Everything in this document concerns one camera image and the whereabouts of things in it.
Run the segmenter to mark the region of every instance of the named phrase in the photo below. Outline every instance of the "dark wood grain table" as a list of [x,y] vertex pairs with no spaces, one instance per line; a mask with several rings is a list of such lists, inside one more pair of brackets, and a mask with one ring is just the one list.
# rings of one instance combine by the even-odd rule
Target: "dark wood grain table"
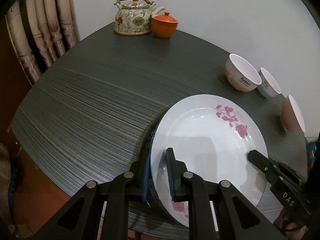
[[[55,62],[27,94],[12,129],[39,168],[72,196],[85,182],[112,180],[137,158],[143,132],[162,110],[196,94],[225,97],[255,121],[271,158],[307,174],[303,134],[284,131],[284,97],[264,98],[228,83],[229,53],[176,31],[120,36],[113,25],[93,33]],[[258,209],[271,221],[281,205],[268,189]],[[130,206],[129,228],[168,239],[188,239],[186,228],[146,204]]]

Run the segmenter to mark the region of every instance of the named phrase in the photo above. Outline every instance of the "reddish brown floor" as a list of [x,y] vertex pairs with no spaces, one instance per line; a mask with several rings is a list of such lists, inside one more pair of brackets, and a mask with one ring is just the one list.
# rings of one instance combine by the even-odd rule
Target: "reddish brown floor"
[[[23,149],[18,163],[23,176],[14,195],[13,218],[17,224],[26,223],[34,234],[68,201],[69,196],[45,176]],[[137,240],[164,240],[140,235],[131,230],[128,236]]]

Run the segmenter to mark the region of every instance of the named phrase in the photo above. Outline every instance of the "orange bowl with lid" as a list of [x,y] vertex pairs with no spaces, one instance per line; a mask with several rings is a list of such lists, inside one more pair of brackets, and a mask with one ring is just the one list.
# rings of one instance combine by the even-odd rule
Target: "orange bowl with lid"
[[152,16],[152,30],[159,38],[169,38],[177,29],[179,20],[169,15],[169,12]]

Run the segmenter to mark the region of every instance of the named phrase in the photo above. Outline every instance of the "teapot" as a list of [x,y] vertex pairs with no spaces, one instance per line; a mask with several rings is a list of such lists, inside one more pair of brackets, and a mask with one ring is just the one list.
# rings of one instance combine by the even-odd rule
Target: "teapot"
[[149,0],[132,0],[129,3],[120,5],[121,1],[117,0],[114,4],[119,10],[115,18],[115,32],[121,35],[137,36],[151,32],[151,17],[163,11],[164,8],[158,7]]

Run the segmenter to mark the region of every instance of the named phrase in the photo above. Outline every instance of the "plate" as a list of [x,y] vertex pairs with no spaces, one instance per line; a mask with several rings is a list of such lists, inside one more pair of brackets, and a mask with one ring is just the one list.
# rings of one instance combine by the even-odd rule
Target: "plate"
[[[215,183],[229,180],[253,205],[257,205],[266,179],[247,160],[257,149],[268,157],[263,137],[250,116],[232,101],[214,95],[185,98],[162,117],[150,149],[152,181],[166,211],[189,226],[188,203],[173,203],[170,196],[165,150],[172,147],[188,171]],[[212,214],[217,228],[214,208]]]

